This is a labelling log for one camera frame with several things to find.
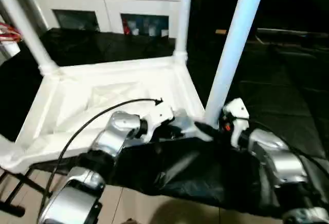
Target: white cabinet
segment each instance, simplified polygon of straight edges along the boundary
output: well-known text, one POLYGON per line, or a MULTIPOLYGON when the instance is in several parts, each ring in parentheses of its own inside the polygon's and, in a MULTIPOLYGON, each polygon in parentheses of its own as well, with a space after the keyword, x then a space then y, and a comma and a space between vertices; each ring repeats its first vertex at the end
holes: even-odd
POLYGON ((169 37, 176 38, 180 0, 35 0, 43 19, 51 28, 95 27, 101 32, 123 33, 123 16, 138 19, 159 16, 167 20, 169 37))
POLYGON ((95 14, 99 31, 112 31, 104 0, 36 0, 36 3, 41 10, 41 14, 48 29, 62 27, 60 18, 56 12, 84 11, 95 14))

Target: wire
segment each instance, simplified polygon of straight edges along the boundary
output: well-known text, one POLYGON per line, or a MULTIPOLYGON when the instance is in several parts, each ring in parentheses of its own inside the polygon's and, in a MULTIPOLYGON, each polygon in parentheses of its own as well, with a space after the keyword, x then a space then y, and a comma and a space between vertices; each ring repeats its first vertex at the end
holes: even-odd
POLYGON ((126 102, 122 102, 122 103, 119 103, 115 106, 112 106, 112 107, 109 107, 107 109, 105 109, 104 111, 98 113, 97 115, 95 115, 94 117, 92 117, 90 120, 88 120, 83 126, 81 126, 74 134, 73 136, 69 139, 69 141, 66 143, 66 145, 64 146, 64 148, 62 149, 62 152, 60 153, 59 157, 58 157, 58 160, 57 160, 57 164, 56 166, 54 167, 53 171, 51 172, 51 175, 48 179, 48 182, 47 182, 47 186, 46 186, 46 189, 44 191, 44 194, 43 194, 43 197, 42 197, 42 201, 41 201, 41 204, 40 204, 40 209, 39 209, 39 214, 38 214, 38 219, 40 219, 41 217, 41 213, 42 213, 42 210, 44 208, 44 205, 45 205, 45 202, 46 202, 46 198, 47 198, 47 193, 49 192, 50 190, 50 186, 51 186, 51 183, 52 183, 52 180, 55 176, 55 173, 58 169, 58 167, 60 166, 61 164, 61 160, 67 150, 67 148, 70 146, 70 144, 72 143, 72 141, 74 140, 74 138, 77 137, 77 135, 82 131, 84 130, 90 123, 92 123, 94 120, 96 120, 98 117, 100 117, 101 115, 117 108, 117 107, 120 107, 120 106, 123 106, 123 105, 127 105, 127 104, 130 104, 130 103, 133 103, 133 102, 141 102, 141 101, 154 101, 155 104, 159 104, 162 102, 162 99, 161 100, 157 100, 157 99, 149 99, 149 98, 145 98, 145 99, 133 99, 133 100, 129 100, 129 101, 126 101, 126 102))
POLYGON ((285 142, 285 144, 288 146, 288 148, 300 159, 299 156, 303 156, 306 159, 308 159, 309 161, 311 161, 312 163, 314 163, 315 166, 317 166, 317 168, 326 176, 327 179, 329 179, 329 173, 328 171, 314 158, 318 158, 318 159, 324 159, 318 156, 310 156, 309 154, 302 152, 300 149, 290 145, 287 140, 285 138, 283 138, 282 136, 276 134, 273 129, 271 129, 269 126, 263 124, 262 122, 256 121, 256 120, 251 120, 249 118, 240 118, 240 117, 234 117, 234 119, 238 119, 238 120, 247 120, 250 123, 254 123, 257 125, 260 125, 262 127, 264 127, 265 129, 267 129, 269 132, 275 134, 278 138, 280 138, 283 142, 285 142))

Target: black cloth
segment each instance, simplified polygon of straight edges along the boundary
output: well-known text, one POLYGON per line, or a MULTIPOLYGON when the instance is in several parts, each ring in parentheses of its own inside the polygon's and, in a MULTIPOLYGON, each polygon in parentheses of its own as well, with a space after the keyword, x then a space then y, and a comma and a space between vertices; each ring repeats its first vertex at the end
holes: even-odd
MULTIPOLYGON (((165 39, 59 29, 47 32, 42 41, 60 66, 162 57, 174 49, 173 41, 165 39)), ((190 44, 188 70, 204 106, 222 45, 221 39, 207 43, 207 47, 190 44)), ((16 138, 42 80, 31 54, 24 45, 21 48, 0 67, 0 133, 11 140, 16 138)), ((329 169, 327 56, 325 51, 247 44, 227 101, 241 97, 252 119, 271 127, 329 169)), ((223 146, 227 142, 191 139, 125 149, 113 184, 149 195, 279 217, 280 208, 263 169, 250 155, 223 146)), ((329 181, 312 163, 305 162, 327 202, 329 181)))

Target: white pole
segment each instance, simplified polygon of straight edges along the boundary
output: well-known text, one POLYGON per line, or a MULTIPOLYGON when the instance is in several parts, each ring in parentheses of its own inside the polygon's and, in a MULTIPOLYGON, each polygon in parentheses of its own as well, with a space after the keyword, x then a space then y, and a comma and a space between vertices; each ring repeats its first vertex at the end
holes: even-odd
POLYGON ((216 127, 260 0, 238 0, 208 99, 205 122, 216 127))
POLYGON ((180 11, 178 20, 178 32, 176 38, 174 55, 187 60, 187 36, 190 21, 191 0, 180 0, 180 11))
POLYGON ((58 66, 51 60, 47 50, 41 43, 38 35, 34 31, 32 25, 26 18, 26 15, 17 0, 0 0, 20 33, 35 60, 39 65, 39 70, 42 75, 51 74, 58 69, 58 66))

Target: tiled floor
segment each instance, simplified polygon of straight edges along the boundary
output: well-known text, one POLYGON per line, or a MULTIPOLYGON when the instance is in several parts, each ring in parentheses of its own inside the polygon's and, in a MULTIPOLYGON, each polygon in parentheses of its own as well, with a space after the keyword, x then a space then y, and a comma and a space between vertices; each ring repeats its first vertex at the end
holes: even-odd
MULTIPOLYGON (((30 176, 38 184, 45 186, 49 173, 34 171, 30 176)), ((53 187, 61 177, 57 176, 53 187)), ((17 180, 8 177, 0 188, 1 200, 6 199, 17 184, 17 180)), ((22 218, 0 212, 1 224, 35 224, 41 202, 41 194, 28 186, 23 186, 15 197, 13 204, 26 208, 22 218)), ((101 202, 103 209, 99 224, 121 224, 133 218, 141 224, 280 224, 279 220, 240 214, 235 211, 179 200, 171 197, 151 197, 133 190, 107 186, 101 202)))

